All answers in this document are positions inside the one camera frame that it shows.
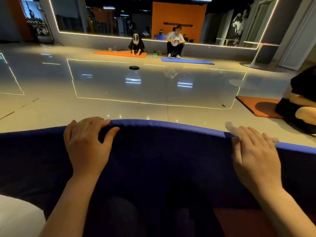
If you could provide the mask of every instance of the forearm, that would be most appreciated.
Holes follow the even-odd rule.
[[[39,237],[81,237],[98,176],[72,177]]]
[[[316,227],[285,190],[255,195],[279,236],[314,237]]]
[[[290,97],[290,102],[301,106],[309,106],[316,108],[316,102],[306,99],[305,97],[300,95],[292,95]]]

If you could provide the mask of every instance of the gym equipment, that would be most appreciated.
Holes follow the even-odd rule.
[[[275,112],[279,99],[267,99],[251,96],[236,96],[255,116],[283,119],[281,115]]]
[[[108,196],[127,198],[140,210],[152,210],[148,221],[156,223],[168,193],[181,198],[182,191],[173,187],[182,186],[192,190],[193,197],[203,196],[205,208],[216,208],[225,236],[236,236],[246,227],[251,229],[248,235],[238,236],[265,233],[260,231],[268,228],[266,218],[235,175],[229,133],[163,121],[112,120],[101,129],[99,140],[114,126],[120,131],[91,203]],[[65,128],[0,134],[0,194],[30,202],[44,213],[53,210],[72,176]],[[316,213],[316,148],[279,143],[277,151],[283,187],[304,211]]]
[[[97,51],[93,54],[101,54],[101,55],[119,55],[119,56],[128,56],[128,57],[139,57],[145,58],[147,53],[142,52],[140,55],[133,55],[131,51]]]
[[[139,66],[130,66],[131,70],[139,70]]]
[[[193,60],[193,59],[173,59],[162,57],[161,60],[163,62],[180,62],[180,63],[195,63],[195,64],[207,64],[207,65],[215,65],[212,62],[206,60]]]

